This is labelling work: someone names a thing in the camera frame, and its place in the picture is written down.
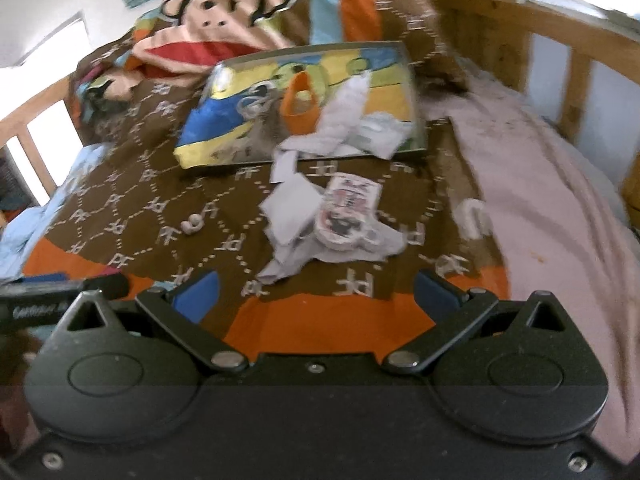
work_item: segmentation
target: light blue stripe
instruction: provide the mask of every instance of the light blue stripe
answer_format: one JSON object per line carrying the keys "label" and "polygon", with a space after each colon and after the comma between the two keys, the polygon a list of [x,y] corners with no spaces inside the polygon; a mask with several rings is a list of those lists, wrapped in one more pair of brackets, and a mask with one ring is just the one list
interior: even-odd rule
{"label": "light blue stripe", "polygon": [[340,0],[310,0],[309,21],[311,22],[310,44],[343,41]]}

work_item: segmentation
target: brown blanket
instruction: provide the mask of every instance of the brown blanket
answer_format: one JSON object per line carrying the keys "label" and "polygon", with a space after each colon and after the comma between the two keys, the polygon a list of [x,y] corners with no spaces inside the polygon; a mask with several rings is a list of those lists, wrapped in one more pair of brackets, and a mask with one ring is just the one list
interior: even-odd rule
{"label": "brown blanket", "polygon": [[[273,189],[270,167],[186,175],[172,150],[197,97],[148,80],[134,89],[118,119],[116,147],[69,197],[33,251],[28,274],[62,270],[79,278],[110,266],[132,276],[136,293],[153,281],[179,284],[213,269],[220,298],[201,325],[252,358],[261,351],[374,351],[381,358],[433,325],[412,295],[423,267],[462,288],[508,296],[478,186],[449,121],[428,123],[429,155],[412,165],[372,158],[298,164],[321,186],[334,171],[381,182],[378,217],[406,232],[404,253],[380,264],[311,262],[297,276],[260,286],[255,275],[272,257],[258,209]],[[192,213],[206,224],[186,236],[180,222]]]}

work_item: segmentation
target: bed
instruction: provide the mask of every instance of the bed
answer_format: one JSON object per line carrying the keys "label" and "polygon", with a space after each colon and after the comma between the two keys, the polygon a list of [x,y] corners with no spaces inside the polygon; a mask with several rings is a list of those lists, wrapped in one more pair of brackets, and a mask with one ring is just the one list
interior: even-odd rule
{"label": "bed", "polygon": [[[115,268],[129,274],[135,294],[153,284],[179,285],[198,269],[216,270],[224,284],[221,299],[200,324],[252,358],[262,351],[373,351],[381,358],[433,326],[411,295],[412,277],[424,266],[461,288],[482,286],[505,299],[552,290],[607,372],[609,401],[596,438],[628,462],[640,450],[637,242],[615,186],[572,142],[593,61],[640,84],[640,43],[631,33],[559,6],[561,0],[437,1],[444,36],[468,60],[454,69],[441,64],[418,78],[429,133],[426,160],[336,164],[383,182],[378,215],[404,231],[402,255],[383,263],[312,262],[290,280],[262,286],[255,274],[270,260],[271,247],[257,205],[273,189],[270,168],[186,173],[173,146],[203,81],[192,72],[186,84],[170,85],[155,73],[116,79],[110,88],[95,85],[91,110],[104,120],[99,128],[77,123],[79,134],[84,144],[114,142],[115,148],[68,195],[23,271],[64,270],[83,278]],[[572,6],[587,4],[572,0]],[[143,23],[147,33],[153,19],[143,17],[151,20]],[[519,94],[527,86],[533,33],[572,49],[561,135]],[[76,74],[0,122],[0,140],[18,136],[50,196],[55,185],[26,124],[60,99],[67,99],[76,120],[81,117],[73,95],[92,60],[121,59],[133,42],[126,36],[98,49]],[[456,73],[450,84],[433,84],[446,70]],[[108,91],[117,97],[109,103],[113,108],[95,99]],[[334,163],[301,161],[298,170],[324,186]],[[623,186],[636,225],[637,171],[636,164]],[[178,226],[193,212],[210,227],[184,237]],[[19,426],[14,439],[25,445],[26,424]]]}

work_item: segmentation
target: white earbud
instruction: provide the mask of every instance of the white earbud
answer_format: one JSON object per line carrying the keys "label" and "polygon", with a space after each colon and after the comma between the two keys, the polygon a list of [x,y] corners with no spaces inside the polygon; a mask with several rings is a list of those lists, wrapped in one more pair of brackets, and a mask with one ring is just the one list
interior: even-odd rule
{"label": "white earbud", "polygon": [[202,229],[203,226],[204,220],[202,219],[202,216],[197,214],[190,215],[188,221],[185,220],[180,224],[182,232],[186,235],[197,233],[198,231],[200,231],[200,229]]}

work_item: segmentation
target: screw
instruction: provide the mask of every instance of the screw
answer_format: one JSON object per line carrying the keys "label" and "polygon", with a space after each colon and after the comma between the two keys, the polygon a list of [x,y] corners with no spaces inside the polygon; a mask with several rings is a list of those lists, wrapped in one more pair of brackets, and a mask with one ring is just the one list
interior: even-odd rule
{"label": "screw", "polygon": [[234,350],[223,350],[213,354],[211,363],[223,370],[234,370],[244,364],[244,356]]}
{"label": "screw", "polygon": [[574,473],[584,473],[589,467],[589,460],[587,457],[577,454],[569,459],[568,467]]}
{"label": "screw", "polygon": [[324,365],[321,365],[320,363],[312,363],[309,366],[307,366],[306,369],[313,374],[321,374],[326,370]]}
{"label": "screw", "polygon": [[65,462],[58,453],[49,452],[42,456],[42,465],[50,471],[60,471]]}
{"label": "screw", "polygon": [[389,354],[386,358],[386,362],[395,368],[413,368],[418,365],[420,358],[413,352],[399,350]]}

